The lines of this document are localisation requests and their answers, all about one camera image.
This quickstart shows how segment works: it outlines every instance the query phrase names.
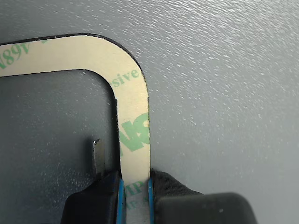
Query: beige liner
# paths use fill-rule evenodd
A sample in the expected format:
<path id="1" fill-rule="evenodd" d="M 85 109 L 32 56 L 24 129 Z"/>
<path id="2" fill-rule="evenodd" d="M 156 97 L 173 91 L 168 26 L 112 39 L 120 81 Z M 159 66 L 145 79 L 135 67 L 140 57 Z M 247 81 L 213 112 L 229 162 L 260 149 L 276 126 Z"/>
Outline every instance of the beige liner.
<path id="1" fill-rule="evenodd" d="M 117 99 L 120 134 L 132 144 L 130 133 L 124 130 L 122 124 L 132 124 L 134 127 L 137 117 L 142 114 L 146 116 L 142 128 L 146 128 L 145 133 L 148 134 L 141 136 L 135 130 L 137 138 L 142 138 L 138 140 L 143 147 L 129 149 L 121 142 L 120 148 L 125 185 L 147 182 L 150 175 L 148 92 L 141 69 L 124 49 L 101 37 L 89 35 L 38 40 L 14 46 L 7 44 L 0 46 L 0 66 L 0 77 L 62 70 L 89 70 L 101 75 L 110 83 Z"/>

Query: curved tape corner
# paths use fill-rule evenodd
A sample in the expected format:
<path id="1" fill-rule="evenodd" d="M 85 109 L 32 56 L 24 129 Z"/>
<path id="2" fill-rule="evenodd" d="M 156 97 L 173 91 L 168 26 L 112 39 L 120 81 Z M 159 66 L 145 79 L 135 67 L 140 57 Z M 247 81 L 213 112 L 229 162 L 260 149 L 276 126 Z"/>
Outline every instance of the curved tape corner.
<path id="1" fill-rule="evenodd" d="M 126 185 L 146 182 L 150 175 L 148 92 L 139 65 L 124 48 L 97 35 L 0 46 L 0 77 L 63 70 L 90 70 L 109 82 L 117 99 L 123 180 Z"/>

